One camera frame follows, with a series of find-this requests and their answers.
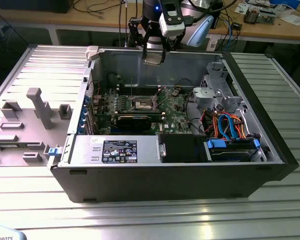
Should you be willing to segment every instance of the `blue clip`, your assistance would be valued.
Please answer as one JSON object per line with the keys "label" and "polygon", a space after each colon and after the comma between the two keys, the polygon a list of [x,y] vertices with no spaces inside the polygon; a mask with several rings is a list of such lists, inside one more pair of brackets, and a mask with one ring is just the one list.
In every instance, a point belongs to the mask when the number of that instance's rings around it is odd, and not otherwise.
{"label": "blue clip", "polygon": [[80,117],[80,119],[79,119],[79,125],[84,125],[85,124],[84,120],[85,120],[85,118]]}
{"label": "blue clip", "polygon": [[76,129],[76,132],[77,132],[78,134],[83,134],[83,133],[84,133],[84,128],[81,127],[81,126],[78,126],[78,128]]}
{"label": "blue clip", "polygon": [[260,142],[258,141],[258,139],[253,140],[253,143],[254,143],[256,149],[260,148]]}
{"label": "blue clip", "polygon": [[59,156],[62,153],[62,147],[51,147],[48,151],[49,156]]}
{"label": "blue clip", "polygon": [[226,142],[223,139],[210,139],[207,142],[208,148],[213,149],[213,148],[226,148]]}
{"label": "blue clip", "polygon": [[90,97],[84,95],[83,104],[89,104],[90,103]]}
{"label": "blue clip", "polygon": [[83,112],[80,113],[80,118],[81,118],[81,119],[86,119],[86,117],[87,117],[87,116],[86,116]]}

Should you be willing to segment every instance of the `warning label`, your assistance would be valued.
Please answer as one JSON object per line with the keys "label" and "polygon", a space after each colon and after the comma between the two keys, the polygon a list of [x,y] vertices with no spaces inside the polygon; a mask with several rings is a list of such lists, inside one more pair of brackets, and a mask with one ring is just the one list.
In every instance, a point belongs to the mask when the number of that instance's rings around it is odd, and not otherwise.
{"label": "warning label", "polygon": [[137,141],[104,141],[102,162],[104,164],[137,163]]}

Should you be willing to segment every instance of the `workbench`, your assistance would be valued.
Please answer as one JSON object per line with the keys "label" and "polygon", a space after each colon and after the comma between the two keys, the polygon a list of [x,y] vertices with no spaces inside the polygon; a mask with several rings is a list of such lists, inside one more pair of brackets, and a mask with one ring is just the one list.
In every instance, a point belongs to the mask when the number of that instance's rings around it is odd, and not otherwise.
{"label": "workbench", "polygon": [[[98,3],[96,0],[87,0],[87,4],[91,5]],[[99,5],[103,9],[117,4],[117,0],[110,0],[109,2]],[[76,7],[85,11],[85,1],[80,1]],[[125,31],[125,10],[122,7],[121,13],[121,32]],[[243,14],[234,13],[236,7],[233,6],[228,9],[228,14],[233,18],[234,22],[242,24],[241,33],[238,37],[243,41],[256,41],[267,43],[285,43],[285,44],[300,44],[300,26],[295,26],[277,18],[274,24],[246,24],[243,20]],[[60,45],[57,30],[77,30],[77,31],[92,31],[92,32],[119,32],[119,7],[112,7],[104,11],[103,19],[80,12],[73,7],[68,13],[53,13],[53,12],[39,12],[39,11],[25,11],[25,10],[1,10],[2,16],[13,26],[29,27],[29,28],[43,28],[47,29],[53,45]],[[142,4],[138,4],[138,15],[142,13]],[[135,3],[128,3],[127,19],[134,17],[136,14]],[[0,18],[0,25],[6,23]],[[218,21],[216,29],[210,29],[207,38],[210,39],[207,51],[213,51],[219,39],[223,39],[227,34],[227,29],[222,21]]]}

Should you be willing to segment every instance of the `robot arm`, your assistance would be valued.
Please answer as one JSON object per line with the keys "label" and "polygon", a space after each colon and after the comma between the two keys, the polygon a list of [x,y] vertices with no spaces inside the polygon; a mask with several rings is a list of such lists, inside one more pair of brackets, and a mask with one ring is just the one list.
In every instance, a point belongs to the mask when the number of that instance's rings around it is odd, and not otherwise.
{"label": "robot arm", "polygon": [[[162,49],[161,57],[154,64],[163,63],[166,52],[173,51],[186,35],[186,28],[196,24],[195,28],[189,31],[188,38],[194,47],[201,45],[213,23],[212,16],[206,17],[209,12],[220,12],[233,5],[229,5],[211,11],[211,8],[219,1],[212,0],[207,8],[195,5],[192,0],[185,0],[187,8],[182,8],[183,0],[143,0],[142,16],[132,17],[128,23],[131,38],[134,43],[143,49],[142,59],[147,59],[147,49]],[[198,17],[189,14],[200,13]],[[139,33],[138,26],[141,25],[143,33]]]}

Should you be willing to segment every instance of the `black cylinder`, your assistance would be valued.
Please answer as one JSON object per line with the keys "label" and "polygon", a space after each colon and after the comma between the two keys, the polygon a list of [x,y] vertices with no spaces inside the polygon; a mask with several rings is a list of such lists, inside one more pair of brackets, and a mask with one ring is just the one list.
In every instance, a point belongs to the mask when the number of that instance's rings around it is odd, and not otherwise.
{"label": "black cylinder", "polygon": [[142,15],[144,17],[151,21],[159,22],[161,13],[161,6],[158,0],[143,0]]}

